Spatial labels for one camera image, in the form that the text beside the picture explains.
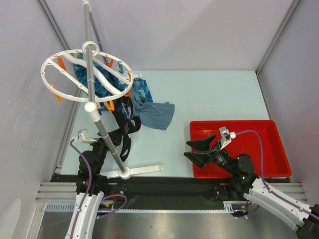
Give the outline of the black sports sock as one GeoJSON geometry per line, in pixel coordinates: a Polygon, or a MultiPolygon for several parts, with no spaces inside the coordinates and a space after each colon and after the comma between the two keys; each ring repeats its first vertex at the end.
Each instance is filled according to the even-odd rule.
{"type": "Polygon", "coordinates": [[[129,125],[127,122],[121,120],[117,121],[117,124],[119,128],[110,132],[109,136],[114,146],[120,146],[120,144],[122,145],[120,158],[123,162],[125,162],[130,153],[132,144],[132,141],[129,137],[129,125]]]}
{"type": "Polygon", "coordinates": [[[141,128],[141,120],[134,115],[134,107],[130,97],[121,97],[114,101],[112,114],[122,135],[131,138],[141,128]]]}

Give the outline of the white round clip hanger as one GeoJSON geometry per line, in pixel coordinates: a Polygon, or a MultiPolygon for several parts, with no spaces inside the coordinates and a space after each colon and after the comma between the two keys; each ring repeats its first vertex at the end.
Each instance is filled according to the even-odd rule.
{"type": "Polygon", "coordinates": [[[134,74],[131,67],[123,60],[111,54],[101,52],[98,45],[93,41],[86,41],[81,49],[64,50],[49,56],[41,65],[40,75],[45,87],[56,97],[80,103],[104,103],[117,100],[123,96],[128,96],[129,91],[133,86],[134,79],[140,77],[139,74],[134,74]],[[63,68],[64,60],[86,69],[87,85],[82,84],[76,77],[72,76],[71,73],[63,68]],[[115,77],[120,86],[114,86],[96,65],[99,65],[115,77]],[[50,66],[75,84],[79,90],[87,95],[87,97],[84,98],[64,93],[50,84],[46,78],[46,70],[50,66]],[[95,80],[98,80],[102,87],[108,91],[109,94],[107,96],[101,98],[96,95],[94,89],[95,80]]]}

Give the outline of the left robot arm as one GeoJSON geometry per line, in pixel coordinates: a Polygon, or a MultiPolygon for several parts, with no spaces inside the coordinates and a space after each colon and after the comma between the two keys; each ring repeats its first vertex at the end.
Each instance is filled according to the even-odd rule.
{"type": "Polygon", "coordinates": [[[128,202],[123,194],[114,194],[108,178],[100,174],[108,147],[104,141],[83,137],[82,133],[70,140],[70,146],[79,154],[79,170],[76,181],[75,207],[66,233],[66,239],[91,239],[95,221],[121,210],[128,202]],[[105,214],[98,213],[104,200],[124,202],[117,209],[105,214]]]}

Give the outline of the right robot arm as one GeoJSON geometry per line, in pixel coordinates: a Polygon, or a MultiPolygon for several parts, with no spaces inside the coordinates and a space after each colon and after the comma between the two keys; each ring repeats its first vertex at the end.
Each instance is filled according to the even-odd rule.
{"type": "Polygon", "coordinates": [[[200,140],[187,141],[193,150],[184,156],[198,168],[214,163],[233,176],[230,183],[230,195],[241,200],[245,198],[267,210],[295,231],[299,239],[317,239],[319,237],[319,206],[300,202],[279,191],[266,182],[264,176],[255,173],[255,166],[248,154],[231,157],[226,146],[236,137],[236,133],[222,133],[222,139],[214,146],[213,134],[200,140]]]}

